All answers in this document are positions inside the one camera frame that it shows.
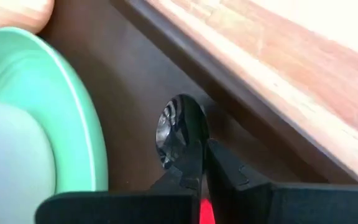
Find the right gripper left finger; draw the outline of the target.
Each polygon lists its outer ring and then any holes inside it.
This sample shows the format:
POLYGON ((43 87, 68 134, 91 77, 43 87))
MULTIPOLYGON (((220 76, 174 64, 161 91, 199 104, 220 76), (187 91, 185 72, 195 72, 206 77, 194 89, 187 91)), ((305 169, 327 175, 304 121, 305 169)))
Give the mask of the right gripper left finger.
POLYGON ((191 195, 200 198, 203 178, 204 148, 194 142, 150 188, 165 195, 191 195))

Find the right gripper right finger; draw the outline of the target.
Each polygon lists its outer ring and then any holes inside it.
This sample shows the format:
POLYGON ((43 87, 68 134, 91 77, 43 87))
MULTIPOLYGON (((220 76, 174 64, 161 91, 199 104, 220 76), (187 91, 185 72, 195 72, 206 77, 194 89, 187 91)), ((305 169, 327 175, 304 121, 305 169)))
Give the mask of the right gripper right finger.
POLYGON ((206 175, 217 223, 268 223, 272 182, 215 139, 208 140, 206 175))

